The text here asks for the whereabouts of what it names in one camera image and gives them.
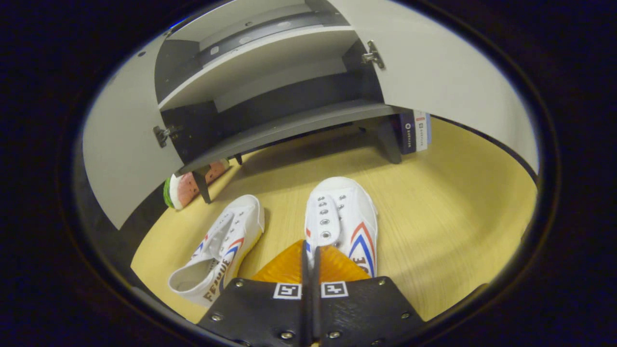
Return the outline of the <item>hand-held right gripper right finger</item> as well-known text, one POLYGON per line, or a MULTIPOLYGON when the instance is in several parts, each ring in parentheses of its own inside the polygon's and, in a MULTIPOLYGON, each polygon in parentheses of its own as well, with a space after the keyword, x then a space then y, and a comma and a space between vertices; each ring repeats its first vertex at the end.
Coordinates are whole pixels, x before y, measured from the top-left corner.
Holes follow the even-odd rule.
POLYGON ((321 347, 396 347, 413 339, 426 322, 394 281, 322 281, 326 250, 313 253, 311 341, 321 347))

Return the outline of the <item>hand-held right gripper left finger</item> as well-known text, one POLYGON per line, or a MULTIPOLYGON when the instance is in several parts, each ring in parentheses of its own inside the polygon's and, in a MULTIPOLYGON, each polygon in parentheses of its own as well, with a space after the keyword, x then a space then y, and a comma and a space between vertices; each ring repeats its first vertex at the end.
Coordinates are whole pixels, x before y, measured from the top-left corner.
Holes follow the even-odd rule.
POLYGON ((198 326, 246 347, 311 345, 311 271, 300 240, 251 279, 235 278, 198 326))

